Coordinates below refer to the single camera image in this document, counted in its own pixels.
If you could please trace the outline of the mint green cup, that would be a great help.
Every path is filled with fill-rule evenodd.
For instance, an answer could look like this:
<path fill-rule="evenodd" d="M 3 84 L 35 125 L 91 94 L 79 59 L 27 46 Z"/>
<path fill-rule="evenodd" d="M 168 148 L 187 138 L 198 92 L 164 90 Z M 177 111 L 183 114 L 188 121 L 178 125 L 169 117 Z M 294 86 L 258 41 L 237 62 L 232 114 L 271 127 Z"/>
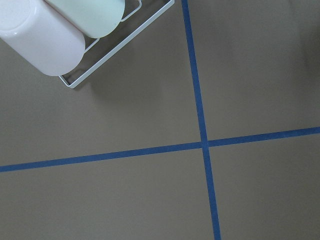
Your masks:
<path fill-rule="evenodd" d="M 126 5 L 124 0 L 48 0 L 47 3 L 93 39 L 103 38 L 117 28 Z"/>

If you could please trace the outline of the pink plastic cup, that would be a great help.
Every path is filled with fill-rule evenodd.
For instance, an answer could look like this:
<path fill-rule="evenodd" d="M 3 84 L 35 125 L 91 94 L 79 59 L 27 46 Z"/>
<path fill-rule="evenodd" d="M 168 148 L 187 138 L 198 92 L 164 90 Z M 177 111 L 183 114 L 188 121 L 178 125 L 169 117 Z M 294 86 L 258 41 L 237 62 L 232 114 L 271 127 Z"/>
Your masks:
<path fill-rule="evenodd" d="M 0 38 L 48 76 L 67 74 L 85 53 L 83 34 L 43 0 L 2 0 Z"/>

